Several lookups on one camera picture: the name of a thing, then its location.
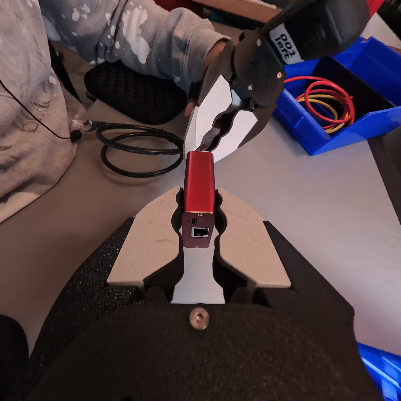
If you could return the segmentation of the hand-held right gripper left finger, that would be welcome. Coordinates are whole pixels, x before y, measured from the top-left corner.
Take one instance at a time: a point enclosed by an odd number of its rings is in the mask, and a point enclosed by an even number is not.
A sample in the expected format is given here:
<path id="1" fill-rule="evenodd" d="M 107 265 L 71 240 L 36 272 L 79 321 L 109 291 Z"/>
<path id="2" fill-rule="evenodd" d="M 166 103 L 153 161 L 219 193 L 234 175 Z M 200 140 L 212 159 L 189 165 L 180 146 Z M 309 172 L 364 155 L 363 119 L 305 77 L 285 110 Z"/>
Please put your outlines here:
<path id="1" fill-rule="evenodd" d="M 178 257 L 179 235 L 172 218 L 180 190 L 170 189 L 138 212 L 108 276 L 108 285 L 144 287 L 146 279 Z"/>

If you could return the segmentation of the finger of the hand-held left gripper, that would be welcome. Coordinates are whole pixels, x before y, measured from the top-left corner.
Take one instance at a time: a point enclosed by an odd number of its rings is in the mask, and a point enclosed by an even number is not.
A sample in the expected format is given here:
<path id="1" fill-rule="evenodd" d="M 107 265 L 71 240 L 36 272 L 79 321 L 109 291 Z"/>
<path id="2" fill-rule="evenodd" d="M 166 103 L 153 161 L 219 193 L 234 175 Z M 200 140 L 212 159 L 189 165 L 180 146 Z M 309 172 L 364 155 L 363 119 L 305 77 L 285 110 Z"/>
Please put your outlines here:
<path id="1" fill-rule="evenodd" d="M 239 147 L 257 121 L 253 112 L 244 109 L 223 114 L 202 139 L 200 149 L 211 152 L 217 162 Z"/>
<path id="2" fill-rule="evenodd" d="M 191 112 L 187 131 L 184 137 L 184 154 L 199 151 L 208 133 L 213 131 L 213 124 L 218 117 L 229 117 L 227 109 L 232 105 L 232 93 L 228 81 L 220 75 L 212 85 L 200 106 L 195 106 Z M 220 132 L 217 145 L 212 154 L 231 154 L 235 151 L 235 114 L 231 116 L 228 130 Z"/>

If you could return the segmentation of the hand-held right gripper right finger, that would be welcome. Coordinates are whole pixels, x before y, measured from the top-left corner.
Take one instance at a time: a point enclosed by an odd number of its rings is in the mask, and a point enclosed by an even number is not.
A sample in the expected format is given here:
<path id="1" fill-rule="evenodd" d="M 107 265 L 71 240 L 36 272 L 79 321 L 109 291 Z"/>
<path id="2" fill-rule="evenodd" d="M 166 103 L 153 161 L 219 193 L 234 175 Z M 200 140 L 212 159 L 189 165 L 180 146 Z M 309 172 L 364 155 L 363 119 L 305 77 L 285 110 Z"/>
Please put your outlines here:
<path id="1" fill-rule="evenodd" d="M 223 265 L 243 278 L 248 288 L 290 288 L 291 281 L 262 217 L 226 189 L 217 192 L 226 223 L 218 239 Z"/>

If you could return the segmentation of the red metal ethernet adapter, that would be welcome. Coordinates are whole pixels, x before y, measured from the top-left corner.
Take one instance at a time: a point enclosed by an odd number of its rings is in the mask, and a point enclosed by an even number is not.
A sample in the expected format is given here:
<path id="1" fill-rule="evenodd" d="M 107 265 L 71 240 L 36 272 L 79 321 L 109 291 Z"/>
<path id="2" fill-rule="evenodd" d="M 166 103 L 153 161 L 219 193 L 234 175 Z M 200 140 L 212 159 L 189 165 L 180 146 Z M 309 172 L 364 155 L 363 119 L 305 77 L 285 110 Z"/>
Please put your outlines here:
<path id="1" fill-rule="evenodd" d="M 190 151 L 187 154 L 183 187 L 183 247 L 209 247 L 215 224 L 215 193 L 213 154 Z"/>

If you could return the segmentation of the blue plastic storage bin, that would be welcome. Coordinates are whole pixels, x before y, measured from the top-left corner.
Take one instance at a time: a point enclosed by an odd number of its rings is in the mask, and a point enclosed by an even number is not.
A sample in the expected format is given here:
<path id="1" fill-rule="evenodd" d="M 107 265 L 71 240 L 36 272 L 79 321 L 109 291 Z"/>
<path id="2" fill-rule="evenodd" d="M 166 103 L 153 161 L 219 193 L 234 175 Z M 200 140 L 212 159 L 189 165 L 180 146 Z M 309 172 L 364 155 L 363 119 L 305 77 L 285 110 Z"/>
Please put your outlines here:
<path id="1" fill-rule="evenodd" d="M 357 343 L 360 357 L 386 401 L 401 400 L 401 357 Z"/>
<path id="2" fill-rule="evenodd" d="M 339 57 L 352 61 L 359 55 L 372 56 L 380 61 L 386 61 L 388 63 L 390 61 L 398 61 L 401 63 L 400 53 L 374 37 L 370 37 L 366 41 L 359 39 L 346 51 L 333 56 L 333 58 Z M 313 76 L 312 71 L 322 59 L 323 58 L 287 65 L 285 67 L 287 78 Z M 274 111 L 275 117 L 283 123 L 310 156 L 387 134 L 383 133 L 378 135 L 377 133 L 362 132 L 362 130 L 367 128 L 365 121 L 368 118 L 363 118 L 357 122 L 354 121 L 350 127 L 346 124 L 335 133 L 326 133 L 322 126 L 327 125 L 327 123 L 323 123 L 317 116 L 310 113 L 304 105 L 298 103 L 296 100 L 311 82 L 312 81 L 299 80 L 286 83 L 284 91 L 277 100 L 277 108 Z"/>

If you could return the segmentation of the person's left forearm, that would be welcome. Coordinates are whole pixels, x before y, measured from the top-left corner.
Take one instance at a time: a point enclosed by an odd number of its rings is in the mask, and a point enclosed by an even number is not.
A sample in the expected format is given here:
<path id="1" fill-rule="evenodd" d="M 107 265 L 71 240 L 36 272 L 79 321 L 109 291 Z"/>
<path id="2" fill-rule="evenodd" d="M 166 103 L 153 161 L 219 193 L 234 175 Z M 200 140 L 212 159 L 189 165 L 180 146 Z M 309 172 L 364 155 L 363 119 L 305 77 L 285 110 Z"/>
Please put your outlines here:
<path id="1" fill-rule="evenodd" d="M 170 79 L 188 91 L 203 63 L 226 37 L 186 8 L 167 11 L 154 1 L 40 0 L 49 38 L 90 65 L 122 62 L 145 75 Z"/>

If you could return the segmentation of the person's left hand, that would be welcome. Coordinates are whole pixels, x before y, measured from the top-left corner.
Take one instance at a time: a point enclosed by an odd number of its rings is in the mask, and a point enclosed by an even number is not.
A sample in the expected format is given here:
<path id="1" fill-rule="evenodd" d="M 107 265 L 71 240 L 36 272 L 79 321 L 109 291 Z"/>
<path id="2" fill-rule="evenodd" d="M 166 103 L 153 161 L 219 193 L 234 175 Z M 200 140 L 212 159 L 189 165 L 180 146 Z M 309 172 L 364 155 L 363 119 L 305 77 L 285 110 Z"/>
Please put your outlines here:
<path id="1" fill-rule="evenodd" d="M 220 56 L 220 54 L 223 52 L 224 48 L 228 44 L 232 44 L 232 43 L 233 43 L 232 40 L 225 40 L 225 39 L 220 40 L 212 47 L 212 49 L 206 55 L 206 57 L 202 63 L 200 79 L 198 81 L 194 81 L 190 85 L 190 88 L 188 91 L 188 104 L 184 111 L 185 116 L 189 116 L 192 113 L 192 110 L 194 109 L 194 107 L 198 106 L 198 99 L 200 96 L 203 81 L 205 79 L 208 68 L 214 62 L 214 60 Z"/>

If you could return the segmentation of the black bin divider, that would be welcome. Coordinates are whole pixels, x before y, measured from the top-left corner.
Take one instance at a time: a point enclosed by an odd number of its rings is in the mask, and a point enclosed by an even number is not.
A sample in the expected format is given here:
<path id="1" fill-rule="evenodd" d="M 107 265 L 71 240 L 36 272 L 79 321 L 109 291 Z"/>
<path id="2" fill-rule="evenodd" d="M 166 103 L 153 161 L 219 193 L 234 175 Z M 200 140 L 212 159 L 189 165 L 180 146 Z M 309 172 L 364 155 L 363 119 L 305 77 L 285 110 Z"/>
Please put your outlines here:
<path id="1" fill-rule="evenodd" d="M 372 56 L 325 57 L 312 75 L 329 79 L 353 97 L 355 122 L 368 118 L 362 132 L 389 133 L 400 126 L 400 62 Z"/>

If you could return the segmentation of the person's torso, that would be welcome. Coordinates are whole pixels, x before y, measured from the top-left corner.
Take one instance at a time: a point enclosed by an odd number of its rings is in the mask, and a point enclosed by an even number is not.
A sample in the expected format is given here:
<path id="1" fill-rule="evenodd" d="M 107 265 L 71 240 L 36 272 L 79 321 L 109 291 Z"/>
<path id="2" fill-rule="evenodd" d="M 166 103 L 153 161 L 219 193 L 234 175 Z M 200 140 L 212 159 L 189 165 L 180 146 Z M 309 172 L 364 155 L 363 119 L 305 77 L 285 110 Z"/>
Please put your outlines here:
<path id="1" fill-rule="evenodd" d="M 70 139 L 73 112 L 84 111 L 64 90 L 51 66 L 38 1 L 1 1 L 0 221 L 59 181 L 77 144 Z"/>

